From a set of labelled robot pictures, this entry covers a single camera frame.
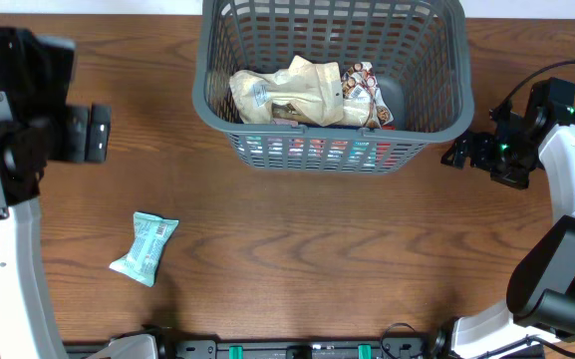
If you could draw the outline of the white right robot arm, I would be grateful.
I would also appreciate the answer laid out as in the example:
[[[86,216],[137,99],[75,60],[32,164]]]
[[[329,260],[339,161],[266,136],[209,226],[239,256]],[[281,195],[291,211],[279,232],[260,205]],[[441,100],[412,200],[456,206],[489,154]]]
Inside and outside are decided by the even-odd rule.
[[[558,78],[535,83],[524,115],[504,101],[490,114],[494,133],[467,131],[442,156],[492,180],[526,189],[536,169],[545,171],[552,226],[519,262],[504,299],[459,317],[435,338],[434,358],[540,358],[545,349],[566,357],[575,342],[575,84]]]

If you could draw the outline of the orange snack bag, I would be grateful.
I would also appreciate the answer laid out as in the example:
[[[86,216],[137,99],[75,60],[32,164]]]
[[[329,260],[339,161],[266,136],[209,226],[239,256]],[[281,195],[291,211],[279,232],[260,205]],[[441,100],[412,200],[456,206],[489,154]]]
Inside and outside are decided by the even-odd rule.
[[[401,155],[391,143],[369,141],[367,145],[368,154],[362,164],[363,169],[376,169],[378,172],[390,171],[401,160]]]

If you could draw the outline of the colourful Kleenex tissue multipack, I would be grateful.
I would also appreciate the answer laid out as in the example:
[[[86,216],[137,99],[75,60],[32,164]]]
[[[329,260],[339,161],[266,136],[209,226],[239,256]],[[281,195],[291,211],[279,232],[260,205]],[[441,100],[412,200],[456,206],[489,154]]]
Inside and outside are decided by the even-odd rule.
[[[260,169],[359,172],[367,158],[367,140],[338,140],[294,136],[228,135],[238,157]]]

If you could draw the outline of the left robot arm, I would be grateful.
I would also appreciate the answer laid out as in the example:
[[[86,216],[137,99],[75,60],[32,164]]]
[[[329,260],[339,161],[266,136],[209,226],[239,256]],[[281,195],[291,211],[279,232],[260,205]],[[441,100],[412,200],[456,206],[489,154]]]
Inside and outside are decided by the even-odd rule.
[[[39,184],[49,162],[100,164],[112,111],[68,103],[75,43],[0,27],[0,358],[155,358],[154,335],[67,345],[41,254]]]

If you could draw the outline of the beige paper pouch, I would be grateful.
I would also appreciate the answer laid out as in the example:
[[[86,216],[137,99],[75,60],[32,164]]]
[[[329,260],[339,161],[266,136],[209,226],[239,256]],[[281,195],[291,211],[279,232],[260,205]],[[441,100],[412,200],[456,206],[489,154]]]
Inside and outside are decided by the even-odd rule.
[[[296,56],[288,68],[273,74],[238,71],[229,86],[245,124],[268,125],[285,114],[290,121],[326,127],[344,118],[336,62],[315,64]]]

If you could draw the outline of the beige brown Pantree bag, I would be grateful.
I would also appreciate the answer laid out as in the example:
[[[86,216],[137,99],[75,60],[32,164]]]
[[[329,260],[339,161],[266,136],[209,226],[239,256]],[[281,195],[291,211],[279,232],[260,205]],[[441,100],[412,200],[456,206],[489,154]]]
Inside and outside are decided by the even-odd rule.
[[[393,130],[394,116],[386,105],[370,62],[350,67],[341,77],[344,118],[338,126]]]

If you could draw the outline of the teal snack packet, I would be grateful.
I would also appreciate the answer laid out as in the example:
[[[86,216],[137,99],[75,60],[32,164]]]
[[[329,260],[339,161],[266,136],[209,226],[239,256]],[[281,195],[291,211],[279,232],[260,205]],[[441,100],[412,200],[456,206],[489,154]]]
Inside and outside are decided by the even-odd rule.
[[[164,247],[179,221],[139,211],[134,213],[133,220],[135,240],[129,252],[113,261],[109,269],[153,287]]]

